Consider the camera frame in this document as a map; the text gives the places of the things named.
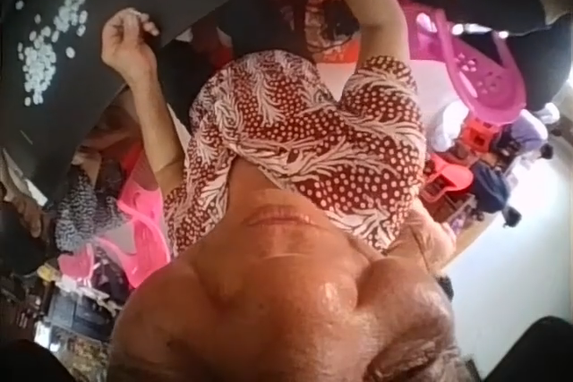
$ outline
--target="black table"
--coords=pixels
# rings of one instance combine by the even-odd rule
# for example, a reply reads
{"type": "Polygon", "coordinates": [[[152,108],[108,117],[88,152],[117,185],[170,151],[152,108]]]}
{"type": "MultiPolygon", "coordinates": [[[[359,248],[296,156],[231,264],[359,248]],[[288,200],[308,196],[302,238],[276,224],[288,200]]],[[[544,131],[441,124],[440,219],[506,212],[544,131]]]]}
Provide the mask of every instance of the black table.
{"type": "Polygon", "coordinates": [[[133,6],[150,13],[162,30],[158,46],[183,32],[192,23],[227,0],[86,0],[87,31],[78,37],[75,28],[54,44],[56,75],[44,93],[44,104],[24,106],[22,63],[17,58],[19,42],[32,30],[52,24],[64,0],[22,0],[23,10],[8,10],[2,27],[2,75],[0,79],[0,145],[24,175],[48,198],[54,196],[74,151],[122,82],[100,61],[100,32],[118,10],[133,6]],[[42,22],[35,24],[40,14],[42,22]],[[68,59],[65,49],[75,50],[68,59]]]}

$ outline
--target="floor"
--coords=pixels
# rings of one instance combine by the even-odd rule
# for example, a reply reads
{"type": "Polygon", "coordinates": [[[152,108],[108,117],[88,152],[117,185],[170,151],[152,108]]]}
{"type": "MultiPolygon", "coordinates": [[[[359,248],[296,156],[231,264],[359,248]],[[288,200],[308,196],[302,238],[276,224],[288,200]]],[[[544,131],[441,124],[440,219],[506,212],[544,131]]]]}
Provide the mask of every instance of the floor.
{"type": "Polygon", "coordinates": [[[573,153],[556,149],[557,157],[537,162],[514,191],[521,224],[506,229],[497,218],[447,268],[459,346],[483,377],[537,319],[571,320],[573,153]]]}

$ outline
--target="skin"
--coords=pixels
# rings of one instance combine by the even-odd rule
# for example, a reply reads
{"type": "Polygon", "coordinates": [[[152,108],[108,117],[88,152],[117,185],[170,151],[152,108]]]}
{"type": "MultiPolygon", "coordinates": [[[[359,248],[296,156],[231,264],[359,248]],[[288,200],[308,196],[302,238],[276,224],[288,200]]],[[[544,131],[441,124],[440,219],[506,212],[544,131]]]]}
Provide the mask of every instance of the skin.
{"type": "MultiPolygon", "coordinates": [[[[396,0],[347,1],[363,24],[363,59],[407,60],[396,0]]],[[[157,35],[147,14],[123,10],[103,30],[102,59],[132,89],[166,196],[184,180],[184,153],[144,42],[157,35]]],[[[426,270],[342,233],[245,160],[228,185],[222,221],[126,304],[112,368],[144,372],[134,380],[391,380],[455,350],[451,307],[426,270]]]]}

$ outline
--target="floral print shirt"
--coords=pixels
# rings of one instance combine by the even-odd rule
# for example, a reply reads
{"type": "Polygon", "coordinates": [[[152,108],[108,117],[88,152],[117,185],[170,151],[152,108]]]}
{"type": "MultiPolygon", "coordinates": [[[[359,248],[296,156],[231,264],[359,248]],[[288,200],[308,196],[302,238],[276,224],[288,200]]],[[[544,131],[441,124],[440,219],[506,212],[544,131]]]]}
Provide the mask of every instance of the floral print shirt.
{"type": "Polygon", "coordinates": [[[380,251],[420,189],[426,147],[415,82],[392,57],[369,59],[337,102],[303,58],[247,55],[210,78],[190,115],[185,180],[164,203],[175,255],[225,215],[238,157],[380,251]]]}

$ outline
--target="mouth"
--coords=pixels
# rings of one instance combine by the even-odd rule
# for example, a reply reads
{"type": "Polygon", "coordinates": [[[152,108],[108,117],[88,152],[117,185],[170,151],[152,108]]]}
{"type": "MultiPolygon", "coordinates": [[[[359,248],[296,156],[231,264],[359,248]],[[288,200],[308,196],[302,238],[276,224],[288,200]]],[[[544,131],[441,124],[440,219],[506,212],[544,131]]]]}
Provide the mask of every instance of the mouth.
{"type": "Polygon", "coordinates": [[[243,225],[248,227],[266,225],[308,225],[318,227],[311,217],[289,206],[266,206],[248,216],[243,225]]]}

